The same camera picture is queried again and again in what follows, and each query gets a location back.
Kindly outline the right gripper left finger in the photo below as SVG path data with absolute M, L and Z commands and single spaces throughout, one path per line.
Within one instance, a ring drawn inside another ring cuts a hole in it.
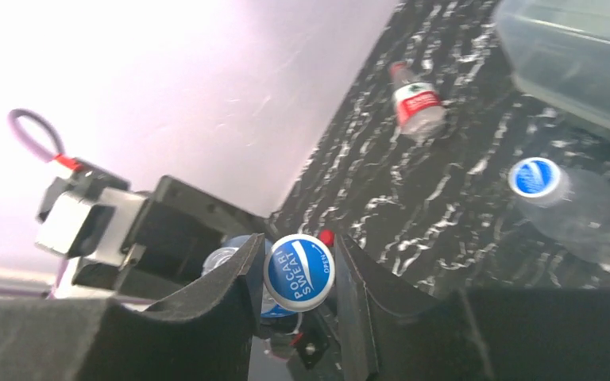
M 144 311 L 0 300 L 0 380 L 245 380 L 254 333 L 233 280 L 197 279 Z

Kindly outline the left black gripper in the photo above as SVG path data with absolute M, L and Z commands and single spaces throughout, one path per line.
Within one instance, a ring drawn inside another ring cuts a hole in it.
M 82 258 L 71 284 L 132 299 L 162 299 L 200 277 L 226 240 L 264 232 L 259 217 L 169 175 L 117 233 L 116 264 Z

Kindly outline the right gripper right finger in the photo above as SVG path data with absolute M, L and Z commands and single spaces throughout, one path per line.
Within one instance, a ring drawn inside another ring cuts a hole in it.
M 351 237 L 334 244 L 347 380 L 610 380 L 610 289 L 464 288 L 437 299 Z

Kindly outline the blue label plastic bottle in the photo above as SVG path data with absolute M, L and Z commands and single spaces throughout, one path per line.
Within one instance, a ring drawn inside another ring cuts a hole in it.
M 265 340 L 294 337 L 302 332 L 304 321 L 302 313 L 281 306 L 267 289 L 264 264 L 271 243 L 262 234 L 232 237 L 207 256 L 200 275 L 207 278 L 233 271 L 241 310 L 248 314 L 254 335 Z

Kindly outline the blue white bottle cap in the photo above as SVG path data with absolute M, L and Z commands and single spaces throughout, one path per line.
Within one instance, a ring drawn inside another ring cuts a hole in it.
M 334 256 L 317 237 L 290 234 L 273 244 L 264 261 L 264 286 L 276 304 L 302 313 L 321 305 L 336 278 Z
M 569 176 L 552 160 L 530 157 L 516 163 L 508 173 L 515 195 L 535 206 L 547 207 L 569 194 Z

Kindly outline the red bottle cap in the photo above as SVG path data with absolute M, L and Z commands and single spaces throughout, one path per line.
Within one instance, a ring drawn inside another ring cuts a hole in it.
M 334 240 L 335 240 L 335 234 L 332 230 L 329 229 L 323 229 L 319 232 L 318 234 L 318 239 L 326 246 L 326 247 L 333 247 L 334 246 Z

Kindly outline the red label plastic bottle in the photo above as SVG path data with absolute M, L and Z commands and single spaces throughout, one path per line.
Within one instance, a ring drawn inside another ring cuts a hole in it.
M 422 146 L 445 127 L 446 108 L 434 86 L 405 61 L 392 63 L 392 101 L 399 132 Z

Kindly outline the clear plastic bottle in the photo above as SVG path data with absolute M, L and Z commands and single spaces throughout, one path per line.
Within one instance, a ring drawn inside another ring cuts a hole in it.
M 541 234 L 577 258 L 610 265 L 610 182 L 591 171 L 561 168 L 570 181 L 569 194 L 564 199 L 541 207 L 515 195 L 517 206 Z

